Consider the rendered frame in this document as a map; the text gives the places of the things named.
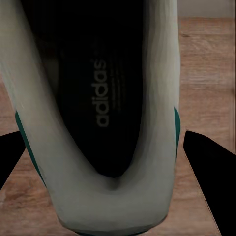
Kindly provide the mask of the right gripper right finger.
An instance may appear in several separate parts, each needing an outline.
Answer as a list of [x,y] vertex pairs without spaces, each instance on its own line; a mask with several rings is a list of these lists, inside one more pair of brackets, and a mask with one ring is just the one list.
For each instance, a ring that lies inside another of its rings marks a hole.
[[236,236],[236,155],[192,131],[183,148],[221,235]]

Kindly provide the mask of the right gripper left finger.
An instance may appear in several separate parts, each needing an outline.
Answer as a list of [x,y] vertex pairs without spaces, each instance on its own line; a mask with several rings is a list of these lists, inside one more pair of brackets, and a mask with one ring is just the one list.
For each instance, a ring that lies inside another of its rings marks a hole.
[[26,149],[20,131],[0,136],[0,190]]

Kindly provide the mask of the gym shoe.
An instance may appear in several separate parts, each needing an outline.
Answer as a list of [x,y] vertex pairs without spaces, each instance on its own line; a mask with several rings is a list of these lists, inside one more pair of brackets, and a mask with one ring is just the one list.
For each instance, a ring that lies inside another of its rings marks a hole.
[[164,222],[180,136],[177,0],[0,0],[0,73],[61,225]]

